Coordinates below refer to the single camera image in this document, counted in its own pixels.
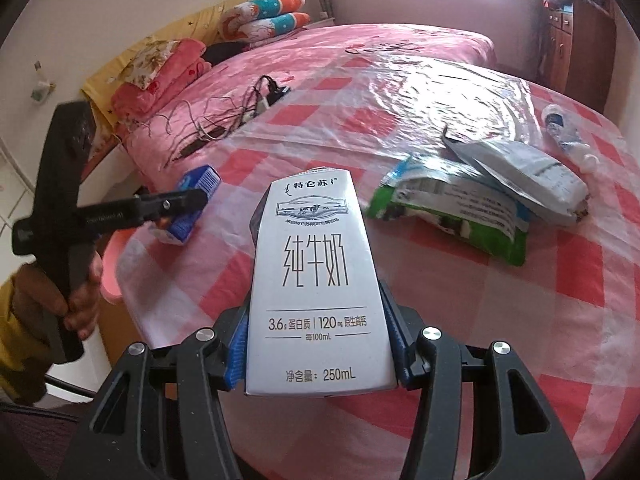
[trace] wooden cabinet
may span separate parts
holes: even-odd
[[[602,113],[616,56],[615,21],[580,0],[545,12],[538,82]]]

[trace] plastic bag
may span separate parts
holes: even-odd
[[[444,141],[461,160],[543,220],[570,226],[588,214],[584,181],[539,149],[508,139],[464,143],[445,135]]]
[[[382,179],[366,215],[419,216],[511,265],[525,261],[529,211],[460,162],[409,156]]]
[[[578,130],[558,105],[549,105],[542,111],[542,122],[546,132],[556,142],[562,152],[569,157],[583,173],[596,171],[599,160],[591,146],[582,140]]]

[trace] metal screw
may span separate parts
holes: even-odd
[[[201,328],[196,332],[196,339],[198,341],[211,341],[215,337],[216,333],[210,328]]]
[[[509,343],[505,343],[504,341],[496,341],[494,343],[494,352],[497,354],[506,355],[511,352],[511,347]]]
[[[140,355],[145,351],[144,343],[133,343],[129,345],[129,354],[130,355]]]
[[[437,341],[442,337],[442,332],[434,326],[428,326],[427,328],[422,330],[422,337],[425,339],[430,339],[431,341]]]

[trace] small blue carton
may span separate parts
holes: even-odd
[[[184,191],[186,189],[201,189],[207,194],[207,201],[218,189],[221,179],[219,174],[211,166],[200,166],[187,172],[178,186],[176,191]],[[194,225],[202,215],[202,211],[196,211],[188,215],[182,215],[174,218],[166,229],[159,229],[154,224],[151,225],[151,232],[161,242],[172,245],[184,245],[189,239]]]

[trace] checkered bedsheet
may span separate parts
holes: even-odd
[[[274,179],[317,166],[346,168],[366,203],[403,153],[441,150],[437,132],[447,118],[459,118],[468,133],[474,125],[498,128],[557,155],[532,117],[559,104],[600,156],[598,172],[586,177],[591,215],[571,230],[534,221],[522,268],[418,219],[367,221],[367,233],[379,276],[398,303],[461,342],[486,347],[501,339],[516,349],[591,478],[640,412],[638,164],[610,121],[571,99],[447,63],[468,71],[476,87],[484,80],[487,102],[497,103],[488,94],[500,97],[506,108],[488,113],[474,108],[474,92],[483,89],[438,78],[439,63],[341,58],[195,155],[180,170],[211,164],[223,183],[186,247],[162,245],[145,228],[136,233],[118,266],[124,298],[151,346],[177,343],[244,298],[254,256],[248,221]],[[429,94],[438,85],[442,92]],[[222,401],[234,449],[270,479],[397,479],[418,394],[275,399],[232,392]],[[462,463],[471,411],[465,399]]]

